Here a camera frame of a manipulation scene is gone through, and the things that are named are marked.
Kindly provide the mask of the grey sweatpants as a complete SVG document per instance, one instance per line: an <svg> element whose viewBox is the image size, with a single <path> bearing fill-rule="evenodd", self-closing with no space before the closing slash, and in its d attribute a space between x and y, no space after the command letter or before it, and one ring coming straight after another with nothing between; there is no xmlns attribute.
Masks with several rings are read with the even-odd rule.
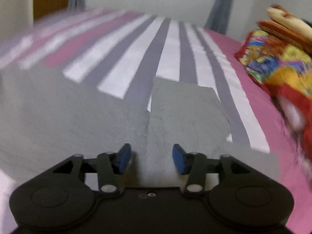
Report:
<svg viewBox="0 0 312 234"><path fill-rule="evenodd" d="M134 155L125 186L183 186L174 144L211 159L232 155L278 181L277 156L228 142L229 120L211 88L157 79L148 109L74 83L58 69L1 71L1 169L17 184L72 155L93 158L126 143Z"/></svg>

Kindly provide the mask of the colourful folded quilt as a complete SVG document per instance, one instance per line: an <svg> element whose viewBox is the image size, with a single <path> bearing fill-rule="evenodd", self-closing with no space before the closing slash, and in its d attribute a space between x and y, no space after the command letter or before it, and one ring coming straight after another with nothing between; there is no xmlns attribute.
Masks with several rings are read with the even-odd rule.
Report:
<svg viewBox="0 0 312 234"><path fill-rule="evenodd" d="M303 115L301 144L311 159L311 57L262 30L250 32L235 57L265 92L283 97Z"/></svg>

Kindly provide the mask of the striped pink purple bed sheet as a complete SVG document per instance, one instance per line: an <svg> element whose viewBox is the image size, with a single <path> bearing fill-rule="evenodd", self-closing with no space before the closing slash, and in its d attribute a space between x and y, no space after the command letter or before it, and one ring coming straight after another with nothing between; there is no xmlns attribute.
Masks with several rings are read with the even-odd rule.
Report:
<svg viewBox="0 0 312 234"><path fill-rule="evenodd" d="M15 65L58 69L77 84L152 108L157 79L211 88L229 116L227 141L274 154L279 181L295 199L287 223L311 231L311 183L290 135L269 96L234 58L239 43L188 23L125 11L57 13L1 41L1 71ZM1 233L14 227L8 197L17 184L1 169Z"/></svg>

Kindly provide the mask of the right grey curtain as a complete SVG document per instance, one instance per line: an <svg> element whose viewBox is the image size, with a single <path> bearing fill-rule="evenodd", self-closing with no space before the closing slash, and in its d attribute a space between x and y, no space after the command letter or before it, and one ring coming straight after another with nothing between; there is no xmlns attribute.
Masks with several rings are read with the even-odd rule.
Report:
<svg viewBox="0 0 312 234"><path fill-rule="evenodd" d="M205 28L225 35L229 25L232 4L233 0L215 0L205 23Z"/></svg>

